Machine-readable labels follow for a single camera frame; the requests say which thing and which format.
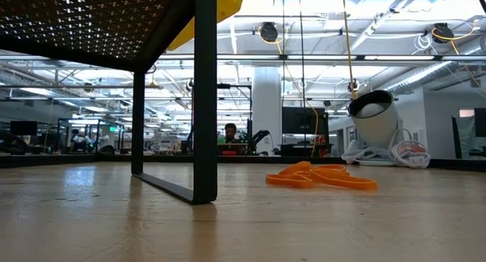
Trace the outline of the silver ventilation duct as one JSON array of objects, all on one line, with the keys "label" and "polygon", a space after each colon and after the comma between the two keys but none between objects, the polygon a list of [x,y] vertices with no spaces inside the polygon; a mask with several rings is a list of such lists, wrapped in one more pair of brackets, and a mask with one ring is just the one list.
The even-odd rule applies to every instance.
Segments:
[{"label": "silver ventilation duct", "polygon": [[406,73],[393,78],[380,88],[393,94],[401,94],[414,90],[424,84],[430,83],[441,77],[445,77],[464,65],[464,62],[447,61],[427,67],[420,67],[407,71]]}]

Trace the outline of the white building column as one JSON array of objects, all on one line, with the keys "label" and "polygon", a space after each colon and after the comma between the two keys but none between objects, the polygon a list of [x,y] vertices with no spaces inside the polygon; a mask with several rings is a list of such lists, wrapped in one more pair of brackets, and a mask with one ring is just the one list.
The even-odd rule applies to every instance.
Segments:
[{"label": "white building column", "polygon": [[268,130],[275,144],[282,137],[281,75],[278,67],[256,67],[252,83],[253,131]]}]

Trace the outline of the black aluminium table frame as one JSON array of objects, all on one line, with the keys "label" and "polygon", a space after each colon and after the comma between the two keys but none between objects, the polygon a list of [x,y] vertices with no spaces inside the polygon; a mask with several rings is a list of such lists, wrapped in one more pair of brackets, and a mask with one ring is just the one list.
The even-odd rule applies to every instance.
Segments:
[{"label": "black aluminium table frame", "polygon": [[[66,155],[0,155],[0,169],[49,166],[94,162],[130,162],[131,155],[66,154]],[[144,156],[145,163],[192,163],[192,155]],[[270,156],[218,156],[218,163],[243,164],[293,164],[308,161],[313,164],[344,164],[338,157],[270,157]],[[428,165],[432,169],[449,169],[471,172],[486,172],[486,160],[432,159]]]}]

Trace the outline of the white round spotlight lamp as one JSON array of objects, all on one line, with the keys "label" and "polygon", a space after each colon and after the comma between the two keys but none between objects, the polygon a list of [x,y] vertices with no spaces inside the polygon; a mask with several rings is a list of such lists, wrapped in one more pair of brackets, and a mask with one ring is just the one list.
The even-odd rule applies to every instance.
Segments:
[{"label": "white round spotlight lamp", "polygon": [[342,160],[363,166],[393,166],[390,149],[400,117],[392,93],[366,93],[350,102],[348,113],[358,136],[349,143]]}]

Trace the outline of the person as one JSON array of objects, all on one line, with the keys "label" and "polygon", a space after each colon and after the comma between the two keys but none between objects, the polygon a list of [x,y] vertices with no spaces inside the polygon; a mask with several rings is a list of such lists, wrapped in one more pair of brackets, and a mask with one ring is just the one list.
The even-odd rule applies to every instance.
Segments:
[{"label": "person", "polygon": [[237,128],[234,123],[228,123],[225,125],[225,143],[237,143],[238,139],[235,137]]},{"label": "person", "polygon": [[72,153],[76,153],[79,150],[84,149],[84,136],[80,135],[80,132],[78,129],[73,129],[72,130],[72,136],[70,140],[70,151]]}]

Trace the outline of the black upright post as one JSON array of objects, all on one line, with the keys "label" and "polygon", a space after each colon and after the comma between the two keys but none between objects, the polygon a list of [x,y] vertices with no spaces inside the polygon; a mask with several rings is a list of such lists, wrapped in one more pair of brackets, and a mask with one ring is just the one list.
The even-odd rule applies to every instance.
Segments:
[{"label": "black upright post", "polygon": [[451,118],[452,128],[453,128],[453,142],[454,142],[454,152],[456,159],[462,159],[462,147],[459,137],[459,127],[457,125],[457,120],[455,117]]}]

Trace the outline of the orange rubber band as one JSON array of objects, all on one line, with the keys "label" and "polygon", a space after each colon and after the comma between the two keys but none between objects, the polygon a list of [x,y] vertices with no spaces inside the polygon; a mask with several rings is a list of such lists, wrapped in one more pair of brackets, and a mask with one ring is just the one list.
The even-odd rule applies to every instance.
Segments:
[{"label": "orange rubber band", "polygon": [[308,172],[311,168],[311,163],[308,161],[301,161],[299,163],[293,164],[284,170],[282,170],[280,175],[295,175],[299,172]]},{"label": "orange rubber band", "polygon": [[290,187],[290,188],[313,188],[314,182],[303,175],[267,175],[268,185]]},{"label": "orange rubber band", "polygon": [[347,172],[337,172],[336,170],[332,169],[311,169],[308,174],[314,182],[319,182],[325,185],[355,190],[378,189],[378,185],[375,180],[353,177]]}]

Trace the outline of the black perforated metal desk riser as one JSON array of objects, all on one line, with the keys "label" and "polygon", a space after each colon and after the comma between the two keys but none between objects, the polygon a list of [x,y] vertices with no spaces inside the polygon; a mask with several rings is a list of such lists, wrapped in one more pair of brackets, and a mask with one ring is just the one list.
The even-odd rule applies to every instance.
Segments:
[{"label": "black perforated metal desk riser", "polygon": [[[0,49],[130,71],[134,75],[131,172],[189,204],[218,193],[216,0],[0,0]],[[191,188],[144,172],[145,76],[194,24],[194,165]]]}]

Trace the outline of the yellow plastic mesh basket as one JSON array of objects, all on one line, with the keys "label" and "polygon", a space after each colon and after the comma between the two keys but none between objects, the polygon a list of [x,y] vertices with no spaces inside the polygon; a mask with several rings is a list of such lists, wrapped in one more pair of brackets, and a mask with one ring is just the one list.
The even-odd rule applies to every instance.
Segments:
[{"label": "yellow plastic mesh basket", "polygon": [[[242,6],[243,0],[217,0],[217,15],[216,21],[218,23],[226,20],[229,17],[237,14]],[[185,28],[177,35],[177,37],[168,46],[169,51],[174,51],[180,46],[194,38],[194,17],[188,22]]]}]

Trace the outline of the small black monitor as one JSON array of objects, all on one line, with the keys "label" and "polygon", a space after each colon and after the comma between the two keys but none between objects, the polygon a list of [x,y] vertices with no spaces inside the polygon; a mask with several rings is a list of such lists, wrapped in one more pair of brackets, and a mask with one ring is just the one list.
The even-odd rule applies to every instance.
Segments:
[{"label": "small black monitor", "polygon": [[475,136],[486,137],[486,108],[474,108]]},{"label": "small black monitor", "polygon": [[37,134],[36,121],[10,121],[10,133],[16,136],[32,136]]}]

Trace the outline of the black workstation frame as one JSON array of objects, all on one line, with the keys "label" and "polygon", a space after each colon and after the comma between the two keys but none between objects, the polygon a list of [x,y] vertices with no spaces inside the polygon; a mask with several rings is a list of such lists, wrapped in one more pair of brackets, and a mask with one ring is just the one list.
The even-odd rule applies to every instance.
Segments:
[{"label": "black workstation frame", "polygon": [[101,118],[59,118],[56,148],[60,153],[71,154],[72,130],[78,129],[84,136],[84,149],[76,153],[116,154],[123,149],[125,126]]}]

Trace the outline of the large black monitor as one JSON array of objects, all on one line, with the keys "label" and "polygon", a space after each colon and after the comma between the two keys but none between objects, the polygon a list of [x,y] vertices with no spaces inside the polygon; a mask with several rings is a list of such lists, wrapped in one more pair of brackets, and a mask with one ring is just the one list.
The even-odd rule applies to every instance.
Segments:
[{"label": "large black monitor", "polygon": [[326,134],[328,115],[324,108],[282,107],[284,134]]}]

